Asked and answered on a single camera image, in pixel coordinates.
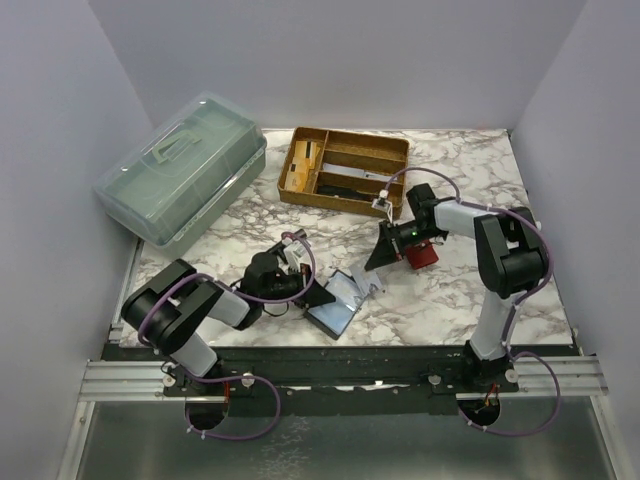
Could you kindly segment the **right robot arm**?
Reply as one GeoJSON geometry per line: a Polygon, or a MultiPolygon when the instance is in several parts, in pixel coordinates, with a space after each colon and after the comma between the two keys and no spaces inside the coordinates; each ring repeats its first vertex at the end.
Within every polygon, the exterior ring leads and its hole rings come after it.
{"type": "Polygon", "coordinates": [[[477,326],[466,342],[458,378],[465,385],[488,382],[509,368],[510,339],[521,304],[549,281],[551,260],[531,211],[475,206],[439,198],[427,183],[406,194],[414,219],[379,223],[377,243],[366,271],[396,263],[420,242],[450,234],[475,241],[485,296],[477,326]]]}

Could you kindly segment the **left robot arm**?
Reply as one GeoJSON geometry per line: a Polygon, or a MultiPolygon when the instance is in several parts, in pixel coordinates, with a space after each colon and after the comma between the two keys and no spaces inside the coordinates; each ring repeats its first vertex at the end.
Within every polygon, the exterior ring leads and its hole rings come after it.
{"type": "Polygon", "coordinates": [[[292,302],[303,308],[335,300],[311,278],[309,265],[286,272],[276,254],[261,252],[245,269],[238,292],[205,278],[186,261],[175,260],[129,296],[120,316],[141,335],[143,344],[204,377],[218,362],[197,333],[205,318],[245,330],[261,317],[267,303],[292,302]]]}

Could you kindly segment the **black leather card holder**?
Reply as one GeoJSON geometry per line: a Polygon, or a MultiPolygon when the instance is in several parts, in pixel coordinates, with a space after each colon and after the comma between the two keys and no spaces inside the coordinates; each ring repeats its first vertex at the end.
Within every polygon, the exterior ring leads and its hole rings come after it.
{"type": "Polygon", "coordinates": [[[366,295],[356,281],[341,270],[329,277],[324,289],[331,293],[335,300],[309,308],[304,317],[331,339],[338,340],[360,310],[366,295]]]}

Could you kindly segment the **white credit card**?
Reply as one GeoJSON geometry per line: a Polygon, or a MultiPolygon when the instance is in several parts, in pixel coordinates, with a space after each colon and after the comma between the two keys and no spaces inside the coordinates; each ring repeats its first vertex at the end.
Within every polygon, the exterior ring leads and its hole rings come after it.
{"type": "Polygon", "coordinates": [[[366,271],[362,265],[354,264],[350,267],[350,273],[363,298],[385,292],[375,271],[366,271]]]}

